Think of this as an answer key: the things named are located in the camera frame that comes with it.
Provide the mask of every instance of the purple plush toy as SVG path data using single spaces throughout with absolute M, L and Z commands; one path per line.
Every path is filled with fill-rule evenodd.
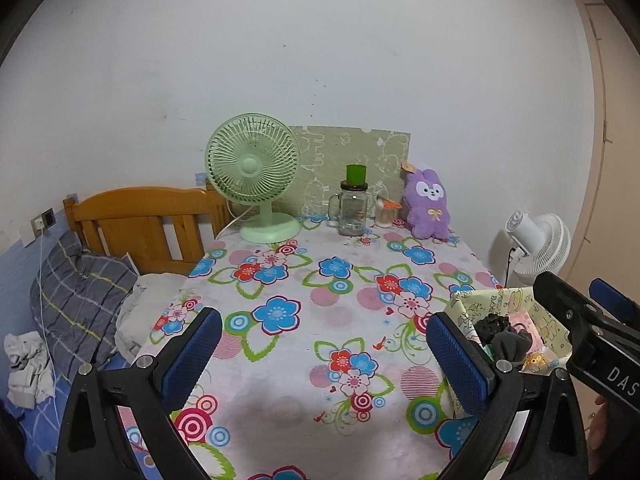
M 451 216 L 447 211 L 447 193 L 435 171 L 407 173 L 404 200 L 410 208 L 407 221 L 412 226 L 414 238 L 449 238 Z

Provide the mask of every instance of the human hand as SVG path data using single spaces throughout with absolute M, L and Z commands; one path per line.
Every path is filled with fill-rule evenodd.
M 599 449 L 607 436 L 607 399 L 603 396 L 598 396 L 595 403 L 601 408 L 591 421 L 589 437 L 587 439 L 587 455 L 589 459 L 590 475 L 594 474 L 602 464 L 602 457 L 600 456 Z

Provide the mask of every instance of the beige door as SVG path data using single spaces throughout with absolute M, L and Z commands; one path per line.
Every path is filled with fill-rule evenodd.
M 580 218 L 584 235 L 579 224 L 564 272 L 586 296 L 591 280 L 602 278 L 640 302 L 640 56 L 609 7 L 598 0 L 583 6 L 602 137 Z

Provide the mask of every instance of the wooden headboard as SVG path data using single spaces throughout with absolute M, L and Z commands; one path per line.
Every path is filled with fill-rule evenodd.
M 111 256 L 129 253 L 141 274 L 187 275 L 204 254 L 196 216 L 210 217 L 214 236 L 230 221 L 224 197 L 199 188 L 125 187 L 81 203 L 67 198 L 64 205 L 69 227 L 82 243 L 100 254 L 107 254 L 107 248 Z M 174 224 L 181 260 L 172 259 L 161 217 Z

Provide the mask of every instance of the glass jar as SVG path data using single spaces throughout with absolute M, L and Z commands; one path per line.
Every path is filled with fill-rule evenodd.
M 340 193 L 329 198 L 329 220 L 337 222 L 338 234 L 363 236 L 367 220 L 367 184 L 340 183 Z

